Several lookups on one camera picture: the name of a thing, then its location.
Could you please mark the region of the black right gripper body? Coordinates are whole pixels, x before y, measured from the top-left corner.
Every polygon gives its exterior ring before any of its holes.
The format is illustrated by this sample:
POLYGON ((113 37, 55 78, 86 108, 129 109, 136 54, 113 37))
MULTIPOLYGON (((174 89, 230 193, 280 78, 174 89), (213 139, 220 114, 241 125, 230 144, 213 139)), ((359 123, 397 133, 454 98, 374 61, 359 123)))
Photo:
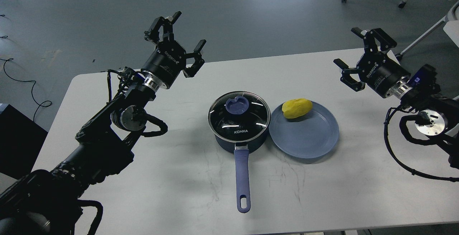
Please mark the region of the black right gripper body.
POLYGON ((365 53, 357 63, 362 70, 359 78, 380 97, 388 98, 398 81, 408 80, 411 74, 383 52, 365 53))

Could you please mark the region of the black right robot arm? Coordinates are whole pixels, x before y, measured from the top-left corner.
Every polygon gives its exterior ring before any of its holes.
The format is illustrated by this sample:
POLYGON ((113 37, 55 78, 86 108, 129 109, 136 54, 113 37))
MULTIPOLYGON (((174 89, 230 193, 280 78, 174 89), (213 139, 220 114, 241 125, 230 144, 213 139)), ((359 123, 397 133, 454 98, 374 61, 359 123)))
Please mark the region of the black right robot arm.
POLYGON ((458 100, 440 93, 433 66, 425 64, 411 75, 392 60, 388 52, 397 43, 381 28, 362 30, 354 27, 351 32, 363 40, 364 54, 355 67, 349 67, 339 58, 334 60, 341 69, 341 82, 354 91, 369 86, 384 99, 395 96, 400 100, 399 106, 387 111, 383 124, 384 142, 389 154, 412 175, 457 182, 457 177, 426 174, 402 163, 389 143, 389 124, 395 113, 405 113, 399 122, 403 137, 415 145, 437 145, 449 155, 450 167, 458 169, 458 133, 452 134, 458 126, 458 100))

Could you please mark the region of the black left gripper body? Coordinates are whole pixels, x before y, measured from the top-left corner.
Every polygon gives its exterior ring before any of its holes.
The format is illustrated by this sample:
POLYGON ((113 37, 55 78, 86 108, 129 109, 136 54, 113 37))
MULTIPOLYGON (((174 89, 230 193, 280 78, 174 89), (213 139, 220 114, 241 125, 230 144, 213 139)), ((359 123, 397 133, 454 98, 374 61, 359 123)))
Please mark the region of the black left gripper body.
POLYGON ((159 42, 141 71, 159 78, 163 88, 169 89, 186 66, 185 54, 185 49, 177 41, 159 42))

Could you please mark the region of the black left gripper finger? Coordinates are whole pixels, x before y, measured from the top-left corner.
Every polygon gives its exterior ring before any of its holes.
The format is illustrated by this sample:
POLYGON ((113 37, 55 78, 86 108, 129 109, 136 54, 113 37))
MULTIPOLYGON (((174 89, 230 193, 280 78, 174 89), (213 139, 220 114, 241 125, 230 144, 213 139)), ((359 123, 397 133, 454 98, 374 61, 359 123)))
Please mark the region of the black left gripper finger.
POLYGON ((173 42, 173 25, 182 15, 182 11, 175 12, 172 16, 158 17, 154 19, 150 28, 144 31, 144 40, 159 45, 160 42, 173 42))
POLYGON ((194 63, 190 67, 185 67, 183 69, 183 74, 185 78, 192 78, 194 77, 200 68, 204 65, 205 60, 202 58, 202 49, 206 44, 206 40, 200 40, 196 47, 194 48, 193 52, 186 53, 185 59, 188 60, 190 58, 194 59, 194 63))

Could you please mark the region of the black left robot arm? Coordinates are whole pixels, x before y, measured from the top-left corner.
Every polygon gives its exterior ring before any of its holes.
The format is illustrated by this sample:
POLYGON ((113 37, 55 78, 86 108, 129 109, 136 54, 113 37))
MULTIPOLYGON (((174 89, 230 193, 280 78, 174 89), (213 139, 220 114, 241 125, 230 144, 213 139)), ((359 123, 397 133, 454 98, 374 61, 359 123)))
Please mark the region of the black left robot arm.
POLYGON ((118 91, 77 132, 79 146, 53 170, 35 170, 1 193, 2 235, 74 235, 83 208, 95 207, 89 235, 96 234, 103 215, 99 201, 83 200, 90 185, 119 174, 133 162, 132 149, 140 137, 157 137, 167 124, 148 114, 145 106, 159 89, 169 89, 180 73, 194 77, 205 63, 200 40, 193 52, 175 40, 173 26, 181 16, 154 19, 144 39, 155 50, 139 71, 117 71, 118 91))

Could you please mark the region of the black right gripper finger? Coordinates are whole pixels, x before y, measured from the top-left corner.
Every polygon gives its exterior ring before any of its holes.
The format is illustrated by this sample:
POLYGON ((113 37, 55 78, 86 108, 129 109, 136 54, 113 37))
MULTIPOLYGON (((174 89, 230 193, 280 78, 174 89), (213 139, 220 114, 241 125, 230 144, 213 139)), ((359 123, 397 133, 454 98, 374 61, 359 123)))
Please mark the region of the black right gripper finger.
POLYGON ((385 58, 388 51, 397 46, 397 42, 381 28, 363 30, 353 27, 351 32, 364 42, 362 58, 385 58))
POLYGON ((334 59, 334 64, 341 69, 341 78, 340 81, 346 86, 351 88, 356 92, 361 91, 365 88, 365 83, 363 81, 355 80, 351 75, 360 75, 364 73, 364 70, 359 67, 349 68, 349 66, 344 63, 341 59, 334 59))

